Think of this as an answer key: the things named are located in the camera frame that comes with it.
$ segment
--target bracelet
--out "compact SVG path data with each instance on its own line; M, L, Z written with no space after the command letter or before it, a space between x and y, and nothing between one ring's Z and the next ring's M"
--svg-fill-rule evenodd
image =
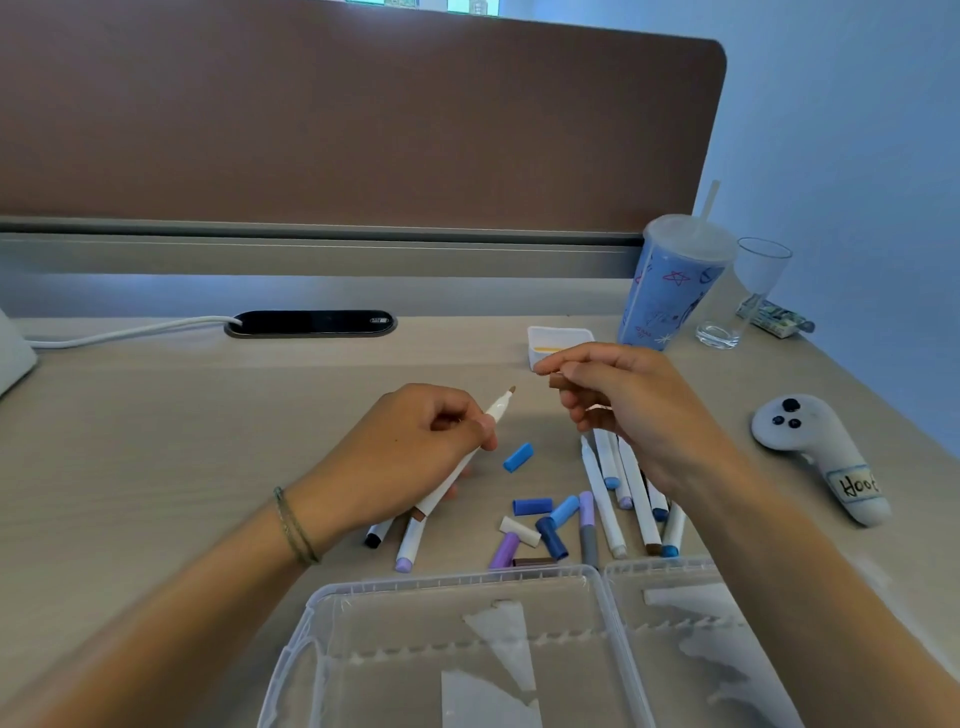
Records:
M287 499L283 495L282 488L274 488L274 499L276 500L276 512L280 516L280 525L283 526L283 535L287 537L287 543L290 544L290 548L292 548L293 552L297 554L297 561L306 567L309 567L311 564L319 564L320 559L317 557L317 553L310 545L310 540L306 537L306 533L300 526L300 522L297 520L297 517L294 516L294 512L290 509L290 504L287 503ZM303 549L300 548L300 544L297 543L297 538L290 530L288 521L293 524L297 533L300 535L300 539L303 541Z

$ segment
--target window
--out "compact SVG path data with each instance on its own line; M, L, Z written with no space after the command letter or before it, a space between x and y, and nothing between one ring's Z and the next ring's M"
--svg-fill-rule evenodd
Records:
M473 15L499 15L500 0L347 0L349 3L366 5L392 5L398 8L468 12Z

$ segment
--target hand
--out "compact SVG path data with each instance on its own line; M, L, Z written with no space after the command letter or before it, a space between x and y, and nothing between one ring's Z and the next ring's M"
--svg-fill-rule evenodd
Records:
M606 429L624 437L640 467L670 497L718 470L745 464L743 454L660 352L581 344L547 356L534 371L550 375L550 386L561 390L560 402L578 430Z
M469 452L495 449L493 426L462 390L406 384L381 397L287 500L323 548L412 508Z

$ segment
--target gray marker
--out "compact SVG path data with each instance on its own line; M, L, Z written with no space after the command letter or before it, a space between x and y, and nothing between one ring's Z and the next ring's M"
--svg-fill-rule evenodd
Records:
M593 524L593 493L580 494L580 553L583 562L595 569L600 568L597 555L597 529Z

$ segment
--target white cable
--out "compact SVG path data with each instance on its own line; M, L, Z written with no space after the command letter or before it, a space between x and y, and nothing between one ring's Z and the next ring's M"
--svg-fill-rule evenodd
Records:
M122 331L98 333L93 336L85 336L83 339L28 341L27 343L34 349L73 349L74 347L85 347L89 344L101 344L105 341L126 339L131 336L139 336L143 333L166 331L170 328L192 327L197 324L236 324L237 326L243 326L243 322L240 321L240 319L234 319L232 316L196 316L192 319L177 319L176 321L164 321L161 324L150 324L145 327L125 328Z

